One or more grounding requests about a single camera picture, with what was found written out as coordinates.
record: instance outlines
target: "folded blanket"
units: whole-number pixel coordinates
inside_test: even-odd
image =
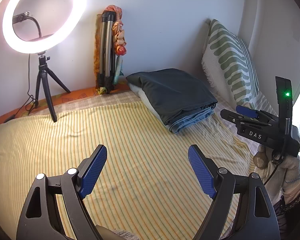
[[[127,80],[142,88],[163,124],[174,133],[210,116],[218,102],[201,80],[178,69],[138,72]]]

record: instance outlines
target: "striped pillow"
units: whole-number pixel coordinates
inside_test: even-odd
[[[259,83],[244,41],[214,19],[209,26],[206,45],[202,65],[212,87],[233,108],[255,98]]]
[[[277,115],[276,111],[272,108],[270,103],[267,101],[266,97],[264,94],[259,91],[258,95],[253,98],[251,101],[251,108],[256,109],[256,110],[264,110],[270,114]]]

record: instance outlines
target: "ring light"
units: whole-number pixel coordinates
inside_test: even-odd
[[[10,0],[3,15],[2,31],[11,48],[22,53],[38,53],[45,51],[63,41],[77,25],[86,7],[87,0],[73,0],[73,8],[64,25],[53,35],[40,41],[23,41],[15,34],[12,27],[14,10],[20,0]]]

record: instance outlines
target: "tripod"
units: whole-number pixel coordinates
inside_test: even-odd
[[[55,75],[55,73],[52,72],[51,69],[48,68],[47,60],[50,59],[50,57],[47,57],[43,55],[44,53],[38,53],[39,55],[39,72],[37,76],[37,85],[35,88],[35,103],[34,107],[38,108],[39,102],[39,89],[40,89],[40,82],[42,80],[42,86],[44,90],[44,94],[46,96],[48,108],[52,117],[52,120],[54,122],[57,121],[57,115],[53,107],[50,89],[49,89],[49,83],[48,83],[48,74],[53,78],[55,82],[59,84],[60,87],[62,87],[67,93],[70,93],[70,90],[61,82],[60,79]]]

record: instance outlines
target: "silver bolt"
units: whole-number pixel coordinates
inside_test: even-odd
[[[36,176],[37,179],[43,179],[44,178],[44,174],[43,173],[39,173],[37,176]]]
[[[77,172],[77,169],[76,169],[76,168],[71,168],[71,169],[68,170],[68,174],[70,174],[70,175],[73,175],[73,174],[75,174],[76,172]]]
[[[259,175],[255,172],[251,173],[251,177],[253,177],[254,179],[258,179]]]
[[[220,168],[219,169],[219,172],[221,173],[221,174],[227,174],[227,169],[226,168]]]

